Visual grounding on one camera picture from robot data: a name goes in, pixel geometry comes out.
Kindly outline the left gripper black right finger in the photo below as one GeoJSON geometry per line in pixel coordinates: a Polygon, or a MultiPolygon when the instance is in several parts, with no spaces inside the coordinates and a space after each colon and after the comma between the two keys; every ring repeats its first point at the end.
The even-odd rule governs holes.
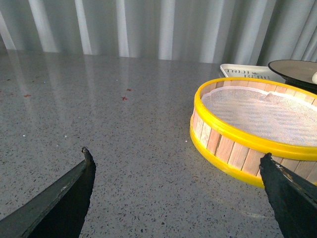
{"type": "Polygon", "coordinates": [[[317,186],[274,161],[260,159],[260,172],[274,217],[285,238],[317,236],[317,186]]]}

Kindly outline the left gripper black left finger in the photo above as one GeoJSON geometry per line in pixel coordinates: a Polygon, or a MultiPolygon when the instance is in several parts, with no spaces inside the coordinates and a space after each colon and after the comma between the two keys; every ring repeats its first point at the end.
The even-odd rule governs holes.
{"type": "Polygon", "coordinates": [[[77,238],[90,206],[96,164],[85,159],[0,222],[2,238],[77,238]]]}

